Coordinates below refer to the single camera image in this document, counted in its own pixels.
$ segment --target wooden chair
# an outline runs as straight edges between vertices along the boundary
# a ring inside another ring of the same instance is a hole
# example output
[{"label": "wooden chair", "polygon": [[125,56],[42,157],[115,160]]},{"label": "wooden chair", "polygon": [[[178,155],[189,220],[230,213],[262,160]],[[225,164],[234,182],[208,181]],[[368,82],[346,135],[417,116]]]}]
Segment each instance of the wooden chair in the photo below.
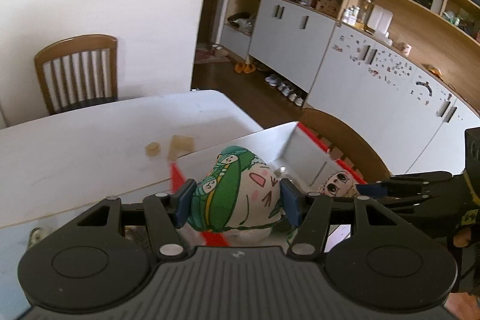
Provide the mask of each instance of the wooden chair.
[{"label": "wooden chair", "polygon": [[329,146],[334,159],[341,158],[367,181],[390,178],[385,163],[374,149],[351,127],[339,119],[315,109],[303,109],[300,122]]},{"label": "wooden chair", "polygon": [[71,37],[42,49],[34,60],[51,115],[117,100],[115,37]]}]

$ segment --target green plush toy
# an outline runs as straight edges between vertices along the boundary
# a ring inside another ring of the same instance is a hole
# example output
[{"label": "green plush toy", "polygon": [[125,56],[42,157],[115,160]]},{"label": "green plush toy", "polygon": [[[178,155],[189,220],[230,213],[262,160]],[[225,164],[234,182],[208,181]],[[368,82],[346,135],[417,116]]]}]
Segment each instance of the green plush toy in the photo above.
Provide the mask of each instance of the green plush toy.
[{"label": "green plush toy", "polygon": [[189,224],[197,231],[263,229],[281,218],[280,185],[263,160],[226,147],[191,200]]}]

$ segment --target cartoon eye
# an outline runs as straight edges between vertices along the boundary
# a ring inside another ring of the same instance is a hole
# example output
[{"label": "cartoon eye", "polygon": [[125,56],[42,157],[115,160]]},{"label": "cartoon eye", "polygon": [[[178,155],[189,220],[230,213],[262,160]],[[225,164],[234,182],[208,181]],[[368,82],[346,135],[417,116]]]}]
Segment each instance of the cartoon eye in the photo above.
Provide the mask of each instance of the cartoon eye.
[{"label": "cartoon eye", "polygon": [[202,189],[205,193],[210,193],[215,186],[217,186],[217,180],[212,179],[211,181],[208,181],[202,185]]},{"label": "cartoon eye", "polygon": [[233,162],[236,162],[239,159],[237,155],[228,155],[226,158],[223,158],[220,160],[220,163],[222,164],[230,164]]},{"label": "cartoon eye", "polygon": [[331,194],[335,195],[335,194],[337,193],[337,191],[338,191],[338,187],[335,186],[333,183],[329,183],[329,184],[327,185],[327,190],[328,190]]},{"label": "cartoon eye", "polygon": [[345,183],[347,180],[349,180],[347,178],[347,176],[345,174],[342,174],[341,172],[339,174],[337,174],[337,178],[340,179],[343,183]]}]

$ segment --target round wooden block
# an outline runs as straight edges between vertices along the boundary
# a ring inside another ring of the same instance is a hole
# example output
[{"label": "round wooden block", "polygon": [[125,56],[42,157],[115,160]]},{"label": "round wooden block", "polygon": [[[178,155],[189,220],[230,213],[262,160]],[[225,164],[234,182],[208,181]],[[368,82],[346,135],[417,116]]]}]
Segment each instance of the round wooden block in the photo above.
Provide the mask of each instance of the round wooden block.
[{"label": "round wooden block", "polygon": [[160,152],[160,144],[157,142],[150,143],[145,147],[145,153],[148,156],[158,155],[159,152]]}]

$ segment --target cardboard basket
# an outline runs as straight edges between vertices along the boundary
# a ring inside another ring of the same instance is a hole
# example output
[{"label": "cardboard basket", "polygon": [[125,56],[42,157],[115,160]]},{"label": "cardboard basket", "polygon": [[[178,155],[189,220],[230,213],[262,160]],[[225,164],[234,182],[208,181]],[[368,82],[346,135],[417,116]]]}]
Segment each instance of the cardboard basket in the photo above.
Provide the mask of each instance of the cardboard basket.
[{"label": "cardboard basket", "polygon": [[[177,191],[187,179],[194,179],[197,182],[202,181],[210,172],[219,153],[225,147],[232,145],[252,151],[267,163],[273,171],[280,167],[286,167],[286,174],[293,179],[295,185],[304,193],[318,191],[322,184],[339,170],[348,171],[357,183],[365,183],[345,162],[340,159],[333,160],[328,147],[318,140],[308,128],[301,123],[291,122],[196,151],[177,159],[170,165],[172,191]],[[345,229],[345,227],[340,231],[342,231],[340,240],[350,233],[350,230]],[[182,234],[184,237],[188,237],[189,242],[197,245],[217,247],[230,245],[226,234],[196,233],[191,227],[189,232],[186,229]],[[261,245],[271,244],[271,241],[268,240],[261,243]],[[327,243],[327,247],[332,247],[332,243]]]}]

